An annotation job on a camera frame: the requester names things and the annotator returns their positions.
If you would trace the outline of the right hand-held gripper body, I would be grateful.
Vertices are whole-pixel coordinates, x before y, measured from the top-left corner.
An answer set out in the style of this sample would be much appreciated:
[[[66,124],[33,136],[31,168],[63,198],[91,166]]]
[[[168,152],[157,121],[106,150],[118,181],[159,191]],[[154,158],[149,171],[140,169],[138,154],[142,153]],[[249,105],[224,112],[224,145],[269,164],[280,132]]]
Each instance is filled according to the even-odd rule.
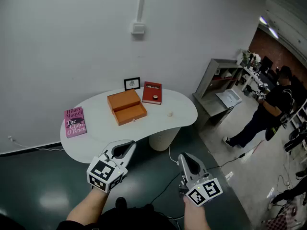
[[[179,185],[179,195],[186,196],[195,206],[200,207],[220,196],[223,190],[217,178],[203,177],[187,186]]]

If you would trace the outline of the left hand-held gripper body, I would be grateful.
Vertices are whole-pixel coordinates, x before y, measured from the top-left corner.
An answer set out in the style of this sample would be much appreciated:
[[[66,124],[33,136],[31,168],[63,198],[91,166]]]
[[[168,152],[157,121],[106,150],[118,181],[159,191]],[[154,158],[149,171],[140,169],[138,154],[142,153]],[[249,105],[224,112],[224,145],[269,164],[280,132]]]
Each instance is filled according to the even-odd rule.
[[[95,156],[86,171],[87,182],[105,193],[109,193],[121,183],[127,173],[125,167],[109,159],[105,154]]]

